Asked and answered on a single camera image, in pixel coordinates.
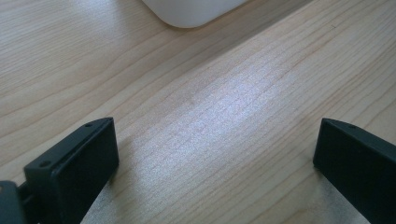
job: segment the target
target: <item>wooden table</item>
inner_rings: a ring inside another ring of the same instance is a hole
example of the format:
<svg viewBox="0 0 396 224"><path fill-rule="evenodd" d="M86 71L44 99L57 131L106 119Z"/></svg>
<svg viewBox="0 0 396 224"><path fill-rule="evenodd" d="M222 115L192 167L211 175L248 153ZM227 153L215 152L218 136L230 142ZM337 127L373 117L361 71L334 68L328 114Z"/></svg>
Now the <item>wooden table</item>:
<svg viewBox="0 0 396 224"><path fill-rule="evenodd" d="M0 2L0 179L114 117L83 223L367 223L313 168L320 120L396 144L396 1L252 0L182 30L140 0Z"/></svg>

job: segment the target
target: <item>white plastic object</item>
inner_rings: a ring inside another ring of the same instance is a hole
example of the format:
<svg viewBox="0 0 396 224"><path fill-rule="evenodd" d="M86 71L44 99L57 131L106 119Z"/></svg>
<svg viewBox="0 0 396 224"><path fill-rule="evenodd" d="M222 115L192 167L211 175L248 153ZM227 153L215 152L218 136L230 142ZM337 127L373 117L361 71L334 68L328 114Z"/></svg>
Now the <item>white plastic object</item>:
<svg viewBox="0 0 396 224"><path fill-rule="evenodd" d="M246 1L143 0L161 20L180 28L192 28L203 25Z"/></svg>

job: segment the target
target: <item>wooden surface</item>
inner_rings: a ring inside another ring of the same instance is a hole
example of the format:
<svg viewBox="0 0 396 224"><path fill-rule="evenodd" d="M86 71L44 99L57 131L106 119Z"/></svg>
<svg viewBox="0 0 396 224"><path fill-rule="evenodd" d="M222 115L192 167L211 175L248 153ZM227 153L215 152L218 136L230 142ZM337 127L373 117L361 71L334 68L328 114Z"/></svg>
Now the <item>wooden surface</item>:
<svg viewBox="0 0 396 224"><path fill-rule="evenodd" d="M0 179L116 121L83 223L367 223L312 165L320 120L396 144L396 1L252 0L204 27L140 0L0 2Z"/></svg>

